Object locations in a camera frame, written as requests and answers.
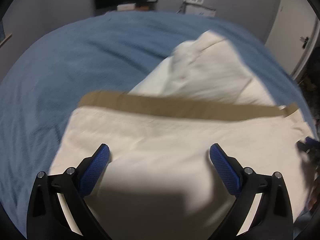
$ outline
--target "blue blanket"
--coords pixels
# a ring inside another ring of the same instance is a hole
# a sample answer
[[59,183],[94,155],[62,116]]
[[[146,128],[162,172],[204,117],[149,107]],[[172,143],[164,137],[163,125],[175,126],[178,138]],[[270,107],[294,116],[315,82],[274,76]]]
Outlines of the blue blanket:
[[155,12],[111,12],[66,25],[35,42],[0,84],[0,201],[24,235],[36,174],[49,170],[80,98],[93,90],[131,90],[175,46],[207,30],[231,40],[276,103],[298,103],[315,131],[297,85],[239,26]]

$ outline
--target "door frame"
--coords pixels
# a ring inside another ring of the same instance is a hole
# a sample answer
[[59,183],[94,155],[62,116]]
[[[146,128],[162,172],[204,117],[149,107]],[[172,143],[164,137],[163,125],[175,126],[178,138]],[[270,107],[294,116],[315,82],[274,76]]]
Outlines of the door frame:
[[[271,32],[272,32],[272,29],[273,29],[273,27],[274,27],[274,25],[275,25],[276,19],[277,19],[278,15],[280,14],[280,12],[282,11],[281,1],[282,1],[282,0],[280,0],[278,12],[277,12],[277,14],[276,14],[276,17],[275,17],[273,26],[272,26],[272,28],[271,28],[271,30],[270,30],[269,36],[268,36],[268,38],[267,38],[267,40],[266,40],[265,43],[267,43],[267,41],[268,41],[268,39],[269,39],[269,37],[270,37],[270,34],[271,34]],[[313,27],[313,31],[312,31],[310,40],[309,40],[309,42],[308,42],[308,44],[307,44],[307,47],[305,48],[305,50],[304,50],[304,52],[303,52],[303,54],[302,54],[302,56],[301,56],[301,58],[300,58],[300,60],[298,61],[296,67],[293,69],[292,73],[290,74],[290,76],[291,76],[293,79],[295,79],[295,80],[298,79],[298,78],[301,76],[301,73],[302,73],[302,71],[303,71],[306,63],[308,62],[309,57],[310,57],[310,55],[311,55],[311,53],[312,53],[312,51],[313,51],[313,49],[314,49],[314,47],[315,47],[315,45],[316,45],[316,42],[317,42],[317,40],[318,40],[318,37],[319,37],[319,33],[320,33],[320,21],[319,21],[319,19],[318,19],[318,16],[317,16],[317,13],[316,13],[316,12],[315,12],[315,14],[316,14],[316,21],[315,21],[315,25],[314,25],[314,27]]]
[[307,64],[310,58],[310,55],[313,49],[315,48],[316,42],[319,37],[319,33],[320,33],[320,21],[318,18],[316,18],[315,26],[313,28],[310,41],[308,42],[307,47],[301,56],[301,59],[299,60],[297,66],[295,67],[295,69],[291,74],[293,79],[297,80],[301,76],[301,73]]

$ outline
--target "bedding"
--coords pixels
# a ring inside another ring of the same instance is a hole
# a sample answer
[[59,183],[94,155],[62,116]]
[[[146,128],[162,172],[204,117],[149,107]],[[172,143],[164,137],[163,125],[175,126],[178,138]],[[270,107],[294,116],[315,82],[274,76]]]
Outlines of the bedding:
[[48,171],[71,112],[94,90],[130,91],[173,48],[212,30],[226,37],[277,105],[305,100],[267,49],[237,25],[204,17],[111,12],[59,28],[35,42],[0,84],[0,201],[26,235],[34,178]]
[[[312,136],[297,107],[274,106],[231,43],[212,31],[177,46],[154,71],[166,64],[162,84],[151,73],[134,88],[145,94],[146,82],[157,81],[162,89],[153,97],[85,95],[49,174],[77,167],[105,142],[112,161],[84,200],[112,239],[206,240],[235,199],[208,159],[218,142],[243,167],[281,171],[296,220],[313,182],[305,176],[312,166],[296,148],[298,140]],[[239,233],[249,228],[259,200]]]

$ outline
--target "bed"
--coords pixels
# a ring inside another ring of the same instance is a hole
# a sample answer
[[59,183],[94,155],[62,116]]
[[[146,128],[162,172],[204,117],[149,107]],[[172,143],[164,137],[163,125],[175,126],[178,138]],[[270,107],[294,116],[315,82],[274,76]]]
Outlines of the bed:
[[34,178],[48,171],[71,112],[94,90],[130,91],[172,50],[207,30],[228,38],[277,105],[296,102],[316,135],[297,84],[249,32],[219,19],[110,12],[35,42],[0,84],[0,202],[26,235]]

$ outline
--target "door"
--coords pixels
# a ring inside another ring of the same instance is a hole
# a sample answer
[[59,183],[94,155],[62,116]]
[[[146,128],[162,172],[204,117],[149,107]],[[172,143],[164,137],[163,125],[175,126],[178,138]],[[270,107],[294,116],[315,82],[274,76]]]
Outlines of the door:
[[265,46],[279,64],[293,74],[311,50],[316,14],[307,0],[281,0],[279,11]]

